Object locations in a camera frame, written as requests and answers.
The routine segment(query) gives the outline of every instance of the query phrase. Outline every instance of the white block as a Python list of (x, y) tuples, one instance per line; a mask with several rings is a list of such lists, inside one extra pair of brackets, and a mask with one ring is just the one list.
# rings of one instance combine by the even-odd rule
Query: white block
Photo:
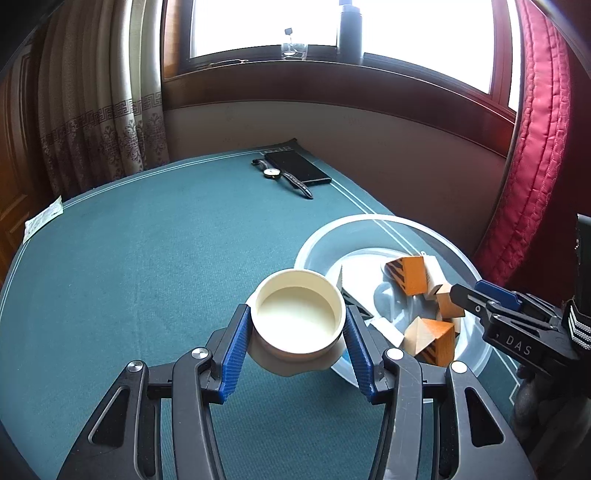
[(443, 270), (434, 255), (425, 255), (425, 271), (427, 273), (427, 293), (423, 296), (426, 300), (435, 300), (435, 294), (446, 283)]
[(384, 338), (394, 345), (396, 348), (402, 345), (402, 341), (404, 340), (404, 334), (402, 334), (394, 325), (392, 325), (387, 319), (384, 317), (377, 317), (372, 318), (369, 323), (375, 327), (377, 331), (379, 331)]

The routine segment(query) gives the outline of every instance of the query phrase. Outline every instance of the wooden block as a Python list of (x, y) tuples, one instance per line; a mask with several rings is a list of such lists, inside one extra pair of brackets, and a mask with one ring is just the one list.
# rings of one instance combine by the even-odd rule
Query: wooden block
[(453, 362), (454, 350), (456, 348), (456, 334), (453, 324), (449, 322), (437, 322), (432, 320), (439, 328), (433, 332), (435, 340), (432, 341), (422, 352), (423, 358), (430, 364), (438, 367), (446, 367)]
[(404, 331), (402, 348), (409, 355), (415, 356), (435, 340), (433, 333), (425, 327), (423, 320), (421, 317), (415, 318)]
[(412, 356), (420, 353), (427, 362), (446, 367), (453, 361), (455, 338), (453, 324), (417, 317), (404, 332), (402, 348)]
[(456, 337), (462, 332), (462, 318), (461, 317), (454, 317), (452, 319), (445, 319), (442, 318), (441, 312), (437, 312), (437, 316), (435, 319), (438, 322), (450, 322), (453, 323), (453, 329), (456, 332)]
[(427, 274), (427, 292), (424, 293), (426, 300), (435, 300), (435, 294), (447, 283), (443, 270), (434, 255), (425, 255), (425, 272)]
[(400, 347), (404, 341), (404, 335), (384, 317), (372, 318), (369, 324), (373, 325), (396, 348)]
[(449, 291), (451, 290), (452, 286), (449, 283), (444, 283), (443, 286), (439, 288), (436, 294), (437, 304), (439, 305), (439, 312), (441, 313), (441, 317), (444, 319), (452, 319), (455, 317), (463, 317), (466, 315), (464, 309), (459, 307), (449, 297)]
[(427, 291), (427, 273), (422, 255), (392, 260), (386, 263), (386, 271), (408, 296)]

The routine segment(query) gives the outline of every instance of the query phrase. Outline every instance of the red curtain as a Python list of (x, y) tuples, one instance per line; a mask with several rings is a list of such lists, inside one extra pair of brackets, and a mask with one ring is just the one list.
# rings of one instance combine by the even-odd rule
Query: red curtain
[(571, 105), (566, 42), (530, 0), (517, 4), (524, 46), (522, 118), (499, 205), (474, 257), (482, 276), (499, 285), (530, 256), (564, 163)]

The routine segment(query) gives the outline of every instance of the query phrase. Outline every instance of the striped wooden block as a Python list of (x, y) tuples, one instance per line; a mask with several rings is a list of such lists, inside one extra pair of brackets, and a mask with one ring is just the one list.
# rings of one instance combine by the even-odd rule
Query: striped wooden block
[(404, 332), (402, 347), (410, 355), (421, 354), (426, 362), (446, 367), (453, 361), (455, 340), (452, 323), (417, 317)]
[(419, 295), (427, 292), (427, 273), (422, 255), (392, 260), (386, 263), (386, 271), (400, 285), (406, 295)]

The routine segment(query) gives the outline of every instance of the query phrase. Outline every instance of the teal table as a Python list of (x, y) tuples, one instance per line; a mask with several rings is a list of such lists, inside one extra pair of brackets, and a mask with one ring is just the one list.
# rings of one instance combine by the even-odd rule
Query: teal table
[[(251, 160), (281, 148), (333, 183), (309, 201), (264, 179)], [(68, 201), (18, 251), (0, 295), (0, 420), (23, 457), (54, 479), (125, 364), (204, 345), (263, 278), (293, 266), (315, 230), (357, 213), (390, 212), (295, 141), (176, 162)], [(515, 365), (494, 352), (480, 380), (508, 417)], [(236, 393), (212, 407), (230, 480), (367, 478), (382, 412), (330, 370), (282, 378), (249, 357)], [(170, 403), (162, 430), (172, 479)]]

